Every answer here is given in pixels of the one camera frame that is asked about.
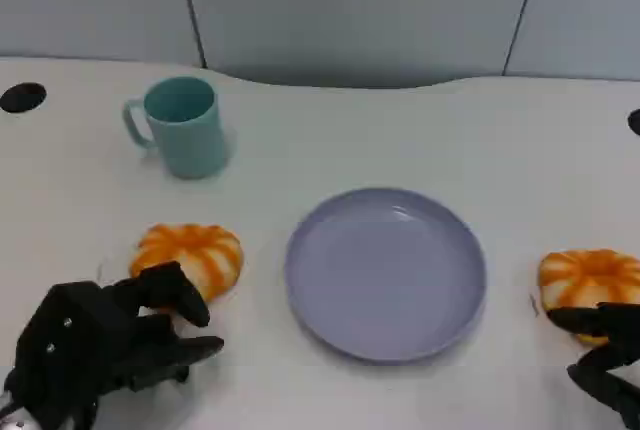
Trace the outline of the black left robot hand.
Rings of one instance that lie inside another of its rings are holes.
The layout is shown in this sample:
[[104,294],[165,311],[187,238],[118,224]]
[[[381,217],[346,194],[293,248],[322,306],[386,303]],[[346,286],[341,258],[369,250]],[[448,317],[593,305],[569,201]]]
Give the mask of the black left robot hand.
[[2,428],[90,429],[105,395],[185,383],[191,366],[220,352],[224,341],[179,336],[173,313],[199,328],[210,322],[205,300],[176,261],[107,286],[52,286],[17,340],[1,394]]

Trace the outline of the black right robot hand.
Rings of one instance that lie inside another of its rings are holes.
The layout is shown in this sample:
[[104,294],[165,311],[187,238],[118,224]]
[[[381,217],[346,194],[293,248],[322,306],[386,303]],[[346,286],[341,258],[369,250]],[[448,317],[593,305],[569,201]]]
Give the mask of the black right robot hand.
[[605,338],[567,367],[571,380],[585,393],[619,414],[628,429],[639,429],[639,388],[611,373],[639,361],[639,306],[599,303],[594,308],[560,307],[547,316],[576,335]]

